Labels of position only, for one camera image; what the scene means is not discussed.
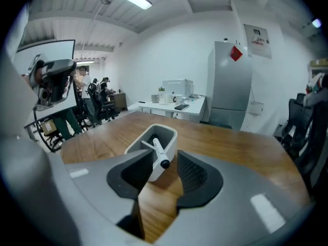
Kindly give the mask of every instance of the whiteboard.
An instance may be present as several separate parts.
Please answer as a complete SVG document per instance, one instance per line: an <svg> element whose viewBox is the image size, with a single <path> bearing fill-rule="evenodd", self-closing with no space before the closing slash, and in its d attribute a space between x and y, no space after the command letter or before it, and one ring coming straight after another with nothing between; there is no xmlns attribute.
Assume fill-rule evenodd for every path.
<svg viewBox="0 0 328 246"><path fill-rule="evenodd" d="M73 58L74 52L74 44L75 40L64 40L64 41L55 41L46 44L41 44L33 47L29 47L18 51L14 58L14 66L16 67L17 72L22 75L26 73L30 73L28 68L30 67L32 61L34 60L35 56L41 54L46 58L47 61L52 60L59 60L65 58ZM71 86L69 95L66 100L61 103L56 104L54 107L36 111L36 118L42 119L47 117L51 114L57 113L61 110L75 107L76 100L74 95L73 86ZM26 126L34 123L34 115L33 111L31 110L31 114L26 122Z"/></svg>

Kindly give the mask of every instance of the wooden table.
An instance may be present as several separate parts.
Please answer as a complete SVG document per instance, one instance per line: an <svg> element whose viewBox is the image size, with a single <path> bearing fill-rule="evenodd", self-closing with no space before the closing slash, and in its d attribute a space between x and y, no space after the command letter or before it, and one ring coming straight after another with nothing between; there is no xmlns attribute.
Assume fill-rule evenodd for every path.
<svg viewBox="0 0 328 246"><path fill-rule="evenodd" d="M192 123L181 119L134 112L78 135L63 144L64 163L106 159L125 149L150 125L159 123L178 132L177 148L247 166L286 190L300 205L310 202L302 177L280 143L270 136ZM154 242L176 217L182 195L177 159L139 195L146 241Z"/></svg>

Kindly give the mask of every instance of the white wall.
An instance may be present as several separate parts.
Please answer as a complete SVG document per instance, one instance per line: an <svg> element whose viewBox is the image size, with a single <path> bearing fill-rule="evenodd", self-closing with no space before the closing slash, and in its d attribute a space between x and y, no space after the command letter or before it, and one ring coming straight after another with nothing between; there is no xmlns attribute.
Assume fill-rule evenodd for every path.
<svg viewBox="0 0 328 246"><path fill-rule="evenodd" d="M93 63L93 64L88 64L89 65L89 75L91 77L91 81L94 78L97 78L98 80L102 80L102 75L100 72L100 66L99 63Z"/></svg>
<svg viewBox="0 0 328 246"><path fill-rule="evenodd" d="M179 17L131 37L106 59L105 73L122 89L127 104L150 100L164 79L194 81L194 92L206 93L207 61L214 41L239 40L233 13L196 13Z"/></svg>
<svg viewBox="0 0 328 246"><path fill-rule="evenodd" d="M111 87L126 93L128 105L150 100L164 79L191 79L195 93L205 94L213 41L226 37L246 45L243 24L259 26L267 29L272 52L272 59L252 57L252 89L264 110L261 116L248 113L242 130L273 134L288 117L288 100L305 90L307 65L315 58L313 45L273 12L245 2L233 3L232 8L179 17L131 36L106 59Z"/></svg>
<svg viewBox="0 0 328 246"><path fill-rule="evenodd" d="M304 92L307 66L315 58L312 46L292 30L286 21L247 2L234 2L241 24L268 31L272 59L253 55L252 89L257 102L264 103L261 116L246 114L242 130L273 134L279 122L288 118L288 101ZM242 43L246 45L243 31Z"/></svg>
<svg viewBox="0 0 328 246"><path fill-rule="evenodd" d="M297 93L306 93L306 84L309 79L308 65L311 60L319 57L319 52L308 39L289 26L281 25L282 36L285 42L285 92L280 106L279 123L288 119L288 101L296 98Z"/></svg>

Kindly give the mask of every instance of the white holder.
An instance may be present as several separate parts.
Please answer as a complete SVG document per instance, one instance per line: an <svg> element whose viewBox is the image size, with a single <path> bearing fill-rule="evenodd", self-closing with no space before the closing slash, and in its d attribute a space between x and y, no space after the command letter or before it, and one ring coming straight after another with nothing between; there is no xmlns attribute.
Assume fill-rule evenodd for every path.
<svg viewBox="0 0 328 246"><path fill-rule="evenodd" d="M153 140L149 144L148 140L156 135L161 146L163 147L164 153L166 154L169 162L174 158L174 154L177 147L177 136L178 133L175 129L161 125L153 124L147 128L139 138L137 138L124 152L124 154L141 150L141 149L152 149L153 150L153 172L150 175L148 181L153 182L157 180L160 175L164 172L164 168L160 165L160 159L157 157L155 147L153 146Z"/></svg>

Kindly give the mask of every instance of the office chair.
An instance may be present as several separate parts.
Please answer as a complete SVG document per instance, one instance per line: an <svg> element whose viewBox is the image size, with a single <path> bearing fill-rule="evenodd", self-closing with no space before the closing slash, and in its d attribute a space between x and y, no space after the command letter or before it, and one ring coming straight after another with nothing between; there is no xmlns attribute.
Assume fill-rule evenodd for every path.
<svg viewBox="0 0 328 246"><path fill-rule="evenodd" d="M83 131L88 130L88 127L92 126L85 123L85 119L88 118L88 113L80 96L77 98L77 105L72 108L72 111Z"/></svg>
<svg viewBox="0 0 328 246"><path fill-rule="evenodd" d="M304 97L305 97L305 94L304 94L304 93L298 93L298 94L297 94L297 97L296 97L296 100L297 100L298 102L303 103L303 99L304 99Z"/></svg>
<svg viewBox="0 0 328 246"><path fill-rule="evenodd" d="M311 131L312 116L313 108L305 108L296 99L289 100L289 119L282 130L281 143L292 160L299 157L299 152L306 145Z"/></svg>
<svg viewBox="0 0 328 246"><path fill-rule="evenodd" d="M88 86L88 94L90 95L91 101L93 103L93 106L95 108L95 114L97 119L99 120L108 120L110 121L110 117L112 119L115 119L120 113L120 111L117 111L114 109L114 104L111 102L106 102L104 104L101 103L101 100L99 99L98 95L96 94L96 85L91 83Z"/></svg>
<svg viewBox="0 0 328 246"><path fill-rule="evenodd" d="M321 152L323 150L323 145L326 140L326 132L328 128L328 103L320 102L313 107L312 116L312 128L307 140L306 150L298 157L295 158L294 163L298 168L300 174L303 177L305 185L309 191L312 193L313 187L311 184L311 173L314 167L317 165ZM319 173L319 178L317 183L313 183L315 186L318 185L315 190L318 190L320 182L325 182L327 180L327 160L324 163L322 171Z"/></svg>

